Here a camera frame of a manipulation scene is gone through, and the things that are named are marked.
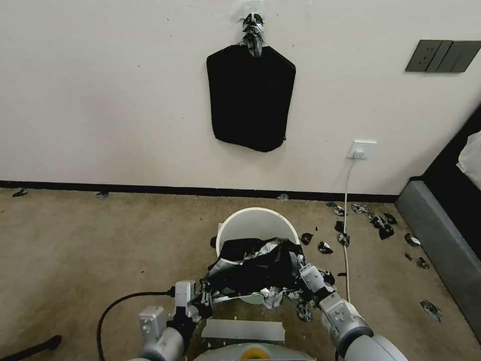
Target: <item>black cable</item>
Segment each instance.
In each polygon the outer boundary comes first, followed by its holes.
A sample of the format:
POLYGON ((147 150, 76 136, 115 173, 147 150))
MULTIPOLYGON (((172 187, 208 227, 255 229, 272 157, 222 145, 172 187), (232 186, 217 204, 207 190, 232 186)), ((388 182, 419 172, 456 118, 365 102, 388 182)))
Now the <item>black cable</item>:
POLYGON ((140 296, 170 296, 174 297, 175 296, 175 287, 172 286, 168 291, 151 291, 151 292, 137 292, 137 293, 131 293, 129 295, 120 297, 118 300, 112 302, 102 313, 102 316, 100 316, 99 323, 97 324, 97 351, 99 353, 99 360, 100 361, 105 361, 104 358, 104 351, 102 349, 102 323, 104 322, 105 316, 107 316, 107 313, 114 308, 115 305, 119 304, 122 301, 125 301, 126 299, 129 298, 134 298, 134 297, 140 297, 140 296))

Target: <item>black baseboard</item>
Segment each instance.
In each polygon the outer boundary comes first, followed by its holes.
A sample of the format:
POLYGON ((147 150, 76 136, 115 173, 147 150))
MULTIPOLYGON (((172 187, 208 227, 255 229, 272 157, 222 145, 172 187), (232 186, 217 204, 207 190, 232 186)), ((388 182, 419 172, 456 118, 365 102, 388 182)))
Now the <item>black baseboard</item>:
MULTIPOLYGON (((52 182, 17 182, 0 180, 0 188, 28 188, 56 191, 86 191, 86 192, 123 192, 123 193, 155 193, 210 197, 252 197, 252 198, 277 198, 285 193, 289 199, 308 201, 343 201, 344 193, 318 193, 318 192, 290 192, 290 191, 262 191, 238 190, 226 188, 195 188, 195 187, 162 187, 162 186, 124 186, 105 184, 81 183, 52 183, 52 182)), ((349 194, 351 202, 376 202, 394 203, 399 196, 396 195, 369 195, 349 194)))

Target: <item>black bag hanging on wall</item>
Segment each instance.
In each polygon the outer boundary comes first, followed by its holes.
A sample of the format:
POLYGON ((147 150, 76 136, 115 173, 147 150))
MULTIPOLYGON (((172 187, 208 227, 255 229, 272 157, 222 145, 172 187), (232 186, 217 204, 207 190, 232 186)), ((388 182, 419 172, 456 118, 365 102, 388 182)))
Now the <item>black bag hanging on wall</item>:
POLYGON ((268 152, 286 139, 296 67, 273 48, 254 57, 232 45, 207 58, 212 129, 217 139, 268 152))

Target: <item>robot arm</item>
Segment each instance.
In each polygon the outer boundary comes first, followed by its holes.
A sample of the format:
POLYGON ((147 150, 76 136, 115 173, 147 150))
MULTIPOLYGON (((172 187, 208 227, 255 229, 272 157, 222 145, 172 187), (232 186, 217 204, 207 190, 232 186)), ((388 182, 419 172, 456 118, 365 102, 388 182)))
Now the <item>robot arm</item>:
POLYGON ((407 361, 390 341, 374 335, 352 304, 324 283, 317 267, 308 263, 300 274, 322 312, 322 323, 337 353, 345 361, 407 361))
MULTIPOLYGON (((309 263, 303 266, 300 279, 314 306, 321 310, 322 323, 345 361, 407 361, 391 342, 374 335, 355 307, 324 282, 317 267, 309 263)), ((144 346, 141 358, 135 360, 178 361, 198 323, 210 316, 212 297, 208 285, 202 284, 201 293, 196 295, 194 281, 177 282, 172 320, 166 321, 162 307, 148 307, 139 315, 144 346)))

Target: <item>debris on floor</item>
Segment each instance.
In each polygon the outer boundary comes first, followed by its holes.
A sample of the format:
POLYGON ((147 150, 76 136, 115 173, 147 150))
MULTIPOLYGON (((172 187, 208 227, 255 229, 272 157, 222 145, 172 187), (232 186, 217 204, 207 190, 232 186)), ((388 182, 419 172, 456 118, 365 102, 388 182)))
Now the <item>debris on floor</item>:
POLYGON ((319 244, 317 245, 317 249, 322 254, 331 254, 334 252, 331 246, 329 246, 326 242, 323 242, 323 241, 319 242, 319 244))
POLYGON ((351 208, 354 213, 359 213, 359 214, 369 213, 369 208, 367 208, 367 206, 362 206, 362 205, 353 203, 351 204, 351 208))
POLYGON ((303 233, 301 236, 301 242, 307 246, 311 242, 312 237, 313 234, 311 233, 303 233))
POLYGON ((23 197, 24 195, 26 195, 28 193, 29 193, 29 191, 26 188, 22 188, 18 192, 13 193, 12 198, 23 197))
POLYGON ((386 217, 387 223, 397 224, 397 219, 392 214, 384 213, 384 217, 386 217))
POLYGON ((334 286, 334 283, 336 283, 336 279, 334 278, 332 273, 329 271, 322 271, 319 268, 318 270, 321 273, 324 283, 328 284, 329 286, 334 286))
POLYGON ((349 247, 351 244, 351 236, 349 236, 347 233, 339 233, 337 236, 337 240, 339 241, 340 244, 343 246, 349 247))
POLYGON ((421 301, 421 306, 424 308, 424 311, 429 313, 429 315, 434 318, 436 321, 441 322, 442 319, 442 311, 434 306, 428 300, 421 301))
POLYGON ((281 305, 282 292, 278 287, 271 287, 269 289, 263 288, 260 290, 261 295, 264 297, 264 306, 267 309, 278 307, 281 305))
POLYGON ((429 269, 429 263, 426 262, 426 260, 422 257, 419 257, 416 262, 418 267, 424 268, 424 269, 429 269))
POLYGON ((297 307, 297 317, 304 322, 312 321, 312 312, 308 303, 298 303, 297 307))
POLYGON ((334 213, 337 214, 338 216, 343 216, 344 215, 344 208, 341 206, 338 206, 335 202, 327 202, 326 205, 329 208, 332 208, 334 210, 334 213))
POLYGON ((369 213, 368 218, 374 228, 379 230, 379 238, 381 238, 381 240, 385 240, 394 234, 394 229, 381 216, 375 213, 369 213))
POLYGON ((287 294, 287 297, 288 297, 291 301, 297 301, 297 300, 301 299, 301 293, 300 293, 300 291, 289 292, 289 293, 287 294))
POLYGON ((109 196, 109 193, 108 192, 98 192, 95 196, 97 198, 100 198, 100 199, 106 199, 109 196))
POLYGON ((286 194, 286 193, 282 193, 280 195, 278 195, 277 199, 279 201, 288 201, 289 200, 289 196, 286 194))
POLYGON ((406 233, 404 239, 413 247, 418 247, 421 245, 421 242, 410 233, 406 233))
POLYGON ((344 222, 343 221, 337 221, 336 225, 334 226, 334 229, 338 231, 339 233, 344 232, 344 222))

